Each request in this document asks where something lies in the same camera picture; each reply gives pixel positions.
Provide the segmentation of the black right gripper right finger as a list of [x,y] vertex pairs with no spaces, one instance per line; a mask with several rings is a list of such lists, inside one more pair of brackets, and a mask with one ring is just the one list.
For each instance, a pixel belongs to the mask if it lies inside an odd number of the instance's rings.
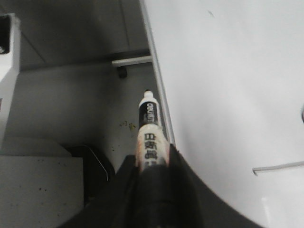
[[142,228],[257,228],[231,208],[193,172],[170,146],[168,166],[155,165],[140,174]]

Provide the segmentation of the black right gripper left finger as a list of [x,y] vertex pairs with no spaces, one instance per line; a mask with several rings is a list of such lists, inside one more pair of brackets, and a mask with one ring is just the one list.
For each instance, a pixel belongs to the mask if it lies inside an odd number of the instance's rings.
[[127,155],[113,179],[97,197],[61,228],[151,228],[152,182]]

